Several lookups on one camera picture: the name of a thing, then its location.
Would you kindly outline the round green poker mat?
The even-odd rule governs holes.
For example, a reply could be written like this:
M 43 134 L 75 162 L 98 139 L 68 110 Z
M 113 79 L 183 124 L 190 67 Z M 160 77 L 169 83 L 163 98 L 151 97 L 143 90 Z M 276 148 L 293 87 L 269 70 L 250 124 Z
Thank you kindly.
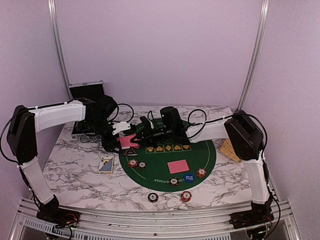
M 119 162 L 138 185 L 159 192 L 179 192 L 193 188 L 212 173 L 217 152 L 211 140 L 182 145 L 171 139 L 153 146 L 140 146 Z

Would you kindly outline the left aluminium frame post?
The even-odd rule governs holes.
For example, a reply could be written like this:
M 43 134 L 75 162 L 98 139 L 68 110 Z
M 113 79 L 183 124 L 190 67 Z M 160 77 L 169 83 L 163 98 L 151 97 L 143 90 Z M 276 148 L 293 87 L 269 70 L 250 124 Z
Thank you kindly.
M 64 88 L 66 90 L 67 96 L 69 99 L 72 98 L 70 89 L 69 89 L 69 76 L 67 73 L 67 68 L 64 60 L 63 55 L 63 48 L 61 44 L 60 32 L 59 32 L 59 24 L 58 24 L 58 17 L 56 12 L 56 1 L 55 0 L 48 0 L 48 11 L 49 11 L 49 19 L 53 34 L 53 42 L 57 54 L 57 59 L 59 63 L 60 72 L 63 79 Z

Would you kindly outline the dark chip stack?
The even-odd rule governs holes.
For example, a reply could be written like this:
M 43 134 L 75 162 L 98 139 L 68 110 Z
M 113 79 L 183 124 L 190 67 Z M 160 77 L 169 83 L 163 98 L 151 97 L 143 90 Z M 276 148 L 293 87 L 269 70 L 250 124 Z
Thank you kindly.
M 155 202 L 158 201 L 159 196 L 158 196 L 156 193 L 151 192 L 151 193 L 147 196 L 147 199 L 148 199 L 149 202 L 155 203 Z
M 169 184 L 173 187 L 176 187 L 180 184 L 180 180 L 177 177 L 172 177 L 169 179 Z

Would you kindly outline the blue small blind button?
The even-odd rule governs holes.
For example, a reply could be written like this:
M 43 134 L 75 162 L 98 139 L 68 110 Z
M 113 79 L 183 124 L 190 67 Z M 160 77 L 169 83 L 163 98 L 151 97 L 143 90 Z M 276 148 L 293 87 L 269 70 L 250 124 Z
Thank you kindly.
M 193 183 L 195 181 L 195 175 L 192 173 L 187 173 L 183 176 L 183 179 L 186 183 Z

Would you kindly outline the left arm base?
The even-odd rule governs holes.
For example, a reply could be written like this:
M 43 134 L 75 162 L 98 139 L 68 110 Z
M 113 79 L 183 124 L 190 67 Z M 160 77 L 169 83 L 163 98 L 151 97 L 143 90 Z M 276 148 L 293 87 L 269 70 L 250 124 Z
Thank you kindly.
M 38 211 L 36 217 L 40 220 L 56 224 L 58 226 L 76 226 L 79 222 L 78 211 L 58 208 L 56 211 Z

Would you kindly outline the right aluminium frame post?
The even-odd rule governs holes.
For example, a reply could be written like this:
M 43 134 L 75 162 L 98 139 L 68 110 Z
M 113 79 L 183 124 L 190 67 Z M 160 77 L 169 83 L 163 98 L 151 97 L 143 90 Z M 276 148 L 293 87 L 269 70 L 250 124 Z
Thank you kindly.
M 242 110 L 246 104 L 246 100 L 248 98 L 251 85 L 254 80 L 256 65 L 259 59 L 259 55 L 263 46 L 267 20 L 268 20 L 268 13 L 269 13 L 270 1 L 269 0 L 262 0 L 261 1 L 261 8 L 259 13 L 259 19 L 257 24 L 257 31 L 254 40 L 252 55 L 249 63 L 249 67 L 247 70 L 247 74 L 245 77 L 244 85 L 240 94 L 240 98 L 237 104 L 237 110 Z

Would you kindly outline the red backed card deck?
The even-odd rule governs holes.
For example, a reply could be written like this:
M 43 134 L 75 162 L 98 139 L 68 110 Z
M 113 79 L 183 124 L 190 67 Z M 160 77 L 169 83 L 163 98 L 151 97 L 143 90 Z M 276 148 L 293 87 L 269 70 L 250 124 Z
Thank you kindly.
M 131 138 L 132 138 L 131 135 L 117 138 L 117 140 L 120 143 L 120 147 L 121 147 L 122 150 L 129 149 L 132 146 Z

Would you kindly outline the dealt red card front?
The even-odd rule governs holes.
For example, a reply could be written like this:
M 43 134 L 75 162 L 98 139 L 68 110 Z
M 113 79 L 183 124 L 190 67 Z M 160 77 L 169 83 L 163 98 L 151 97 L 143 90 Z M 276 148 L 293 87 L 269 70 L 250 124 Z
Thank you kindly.
M 168 162 L 167 166 L 170 174 L 183 173 L 190 170 L 189 165 L 185 159 Z

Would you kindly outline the aluminium poker case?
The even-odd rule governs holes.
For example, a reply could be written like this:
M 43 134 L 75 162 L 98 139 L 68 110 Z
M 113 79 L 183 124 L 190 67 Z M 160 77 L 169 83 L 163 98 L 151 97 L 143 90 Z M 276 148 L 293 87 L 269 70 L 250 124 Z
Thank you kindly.
M 103 80 L 70 83 L 68 88 L 74 99 L 86 98 L 97 102 L 105 94 Z M 74 123 L 71 137 L 75 140 L 79 140 L 81 143 L 95 143 L 98 141 L 97 134 L 92 128 L 85 126 L 84 121 L 76 121 Z

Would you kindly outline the red chip stack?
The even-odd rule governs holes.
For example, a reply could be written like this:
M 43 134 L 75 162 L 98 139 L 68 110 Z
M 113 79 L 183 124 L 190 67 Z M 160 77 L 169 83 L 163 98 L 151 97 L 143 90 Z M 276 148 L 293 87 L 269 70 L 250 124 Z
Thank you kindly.
M 139 165 L 139 162 L 136 159 L 129 159 L 127 165 L 130 168 L 135 168 Z
M 199 178 L 204 178 L 207 175 L 207 170 L 205 168 L 199 168 L 196 172 Z
M 189 202 L 192 198 L 192 194 L 189 191 L 183 191 L 180 195 L 180 199 L 183 202 Z

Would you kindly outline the dealt red card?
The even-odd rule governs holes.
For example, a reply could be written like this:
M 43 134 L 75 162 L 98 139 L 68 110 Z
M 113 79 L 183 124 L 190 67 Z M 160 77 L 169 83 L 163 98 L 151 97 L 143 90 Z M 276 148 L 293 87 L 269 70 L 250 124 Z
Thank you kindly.
M 167 166 L 170 174 L 183 173 L 190 170 L 189 165 L 185 159 L 168 162 Z
M 138 149 L 140 147 L 140 145 L 138 143 L 135 143 L 135 142 L 131 142 L 130 143 L 130 147 L 131 148 L 134 148 L 134 149 Z

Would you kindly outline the dark hundred chip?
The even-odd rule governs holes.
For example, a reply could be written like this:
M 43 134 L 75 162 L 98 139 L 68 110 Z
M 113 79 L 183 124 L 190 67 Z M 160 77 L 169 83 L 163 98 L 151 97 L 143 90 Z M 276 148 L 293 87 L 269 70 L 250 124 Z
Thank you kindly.
M 147 164 L 144 162 L 144 161 L 141 161 L 139 164 L 138 164 L 138 167 L 140 169 L 145 169 L 147 167 Z

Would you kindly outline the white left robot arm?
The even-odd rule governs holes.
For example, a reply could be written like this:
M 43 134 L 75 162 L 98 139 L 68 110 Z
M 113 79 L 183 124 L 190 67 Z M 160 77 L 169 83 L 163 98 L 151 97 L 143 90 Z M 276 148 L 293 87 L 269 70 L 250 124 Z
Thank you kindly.
M 18 105 L 9 120 L 7 143 L 17 160 L 22 175 L 36 199 L 45 206 L 44 215 L 53 223 L 63 219 L 59 202 L 47 184 L 38 160 L 37 133 L 69 122 L 83 121 L 100 136 L 102 146 L 110 151 L 117 143 L 118 134 L 131 129 L 127 121 L 112 123 L 110 115 L 118 104 L 108 95 L 93 101 L 85 97 L 46 106 Z

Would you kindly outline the red chip stack front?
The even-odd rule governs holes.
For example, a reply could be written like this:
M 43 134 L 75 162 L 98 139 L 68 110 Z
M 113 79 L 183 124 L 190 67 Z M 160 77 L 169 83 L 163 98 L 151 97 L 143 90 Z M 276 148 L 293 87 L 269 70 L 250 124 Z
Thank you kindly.
M 180 195 L 180 199 L 183 202 L 189 202 L 192 198 L 192 194 L 189 191 L 183 191 Z

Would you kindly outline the blue card box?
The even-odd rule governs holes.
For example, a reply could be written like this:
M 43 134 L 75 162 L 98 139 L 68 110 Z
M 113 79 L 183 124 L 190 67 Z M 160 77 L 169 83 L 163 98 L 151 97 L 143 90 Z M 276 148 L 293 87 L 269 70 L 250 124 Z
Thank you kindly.
M 103 156 L 98 165 L 99 174 L 112 174 L 114 170 L 114 157 Z

